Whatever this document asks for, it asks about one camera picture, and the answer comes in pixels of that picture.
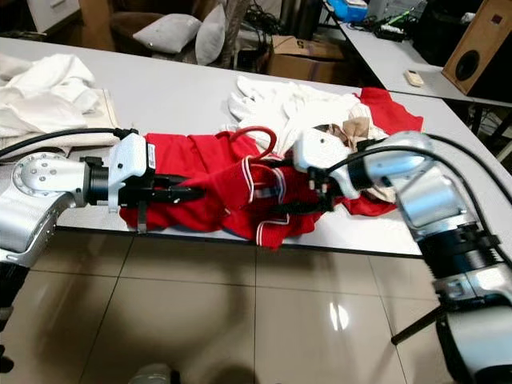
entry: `white cloth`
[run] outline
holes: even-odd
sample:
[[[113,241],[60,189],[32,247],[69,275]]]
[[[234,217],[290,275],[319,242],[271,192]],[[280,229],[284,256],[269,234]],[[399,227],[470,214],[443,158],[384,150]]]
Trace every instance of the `white cloth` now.
[[[88,116],[104,107],[103,90],[92,88],[94,76],[74,55],[55,54],[36,62],[0,55],[0,78],[8,80],[0,86],[0,149],[38,134],[86,128]],[[108,112],[94,123],[117,126],[113,111]],[[56,138],[31,149],[56,146],[68,152],[71,146],[113,145],[116,141],[111,134],[89,134]]]
[[[324,124],[336,124],[356,117],[370,119],[369,138],[385,138],[387,134],[378,128],[371,118],[370,108],[361,104],[353,94],[331,94],[294,82],[264,82],[237,79],[242,96],[232,93],[228,99],[230,112],[239,120],[235,129],[248,126],[266,126],[278,138],[274,153],[283,156],[305,128]],[[224,126],[224,130],[233,129]],[[268,136],[261,132],[249,133],[262,148],[269,144]]]

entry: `blue object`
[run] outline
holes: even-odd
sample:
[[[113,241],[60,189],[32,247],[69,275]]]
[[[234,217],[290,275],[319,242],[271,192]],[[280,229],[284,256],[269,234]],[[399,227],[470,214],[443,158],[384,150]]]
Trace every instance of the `blue object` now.
[[[336,17],[344,22],[360,22],[366,17],[368,6],[363,0],[327,0]]]

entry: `beige cloth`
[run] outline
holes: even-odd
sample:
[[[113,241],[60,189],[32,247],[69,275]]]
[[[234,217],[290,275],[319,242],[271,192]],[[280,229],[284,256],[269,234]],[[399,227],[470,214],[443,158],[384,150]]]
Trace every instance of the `beige cloth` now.
[[[342,135],[345,137],[343,144],[351,148],[354,152],[358,151],[358,142],[372,138],[370,132],[370,119],[369,118],[352,118],[343,122]],[[374,196],[384,202],[396,201],[396,194],[394,188],[391,187],[374,187],[369,188],[366,192],[370,196]]]
[[[359,117],[352,118],[343,122],[343,128],[336,124],[328,124],[324,126],[315,127],[318,130],[332,134],[339,138],[345,146],[348,146],[352,151],[358,151],[358,142],[376,138],[372,135],[371,131],[372,122],[370,118]],[[378,198],[384,202],[395,203],[396,195],[393,188],[374,187],[366,190],[370,197]]]

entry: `brown chair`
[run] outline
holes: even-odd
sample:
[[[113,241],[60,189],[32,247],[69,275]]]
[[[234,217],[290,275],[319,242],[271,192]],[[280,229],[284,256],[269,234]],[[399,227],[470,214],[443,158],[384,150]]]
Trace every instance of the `brown chair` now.
[[[116,50],[127,54],[153,56],[177,62],[197,64],[195,41],[187,44],[179,54],[169,55],[153,52],[133,39],[133,34],[155,22],[165,14],[192,14],[204,20],[217,5],[217,0],[111,0],[112,17],[110,28]],[[227,0],[226,38],[222,51],[211,65],[221,68],[231,67],[231,57],[238,30],[246,14],[250,0]]]

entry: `cardboard box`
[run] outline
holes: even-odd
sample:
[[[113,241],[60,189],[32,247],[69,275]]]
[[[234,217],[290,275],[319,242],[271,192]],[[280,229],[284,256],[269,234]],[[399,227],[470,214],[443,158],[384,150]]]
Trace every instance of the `cardboard box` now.
[[[350,66],[341,48],[294,36],[273,36],[266,74],[312,82],[347,84]]]

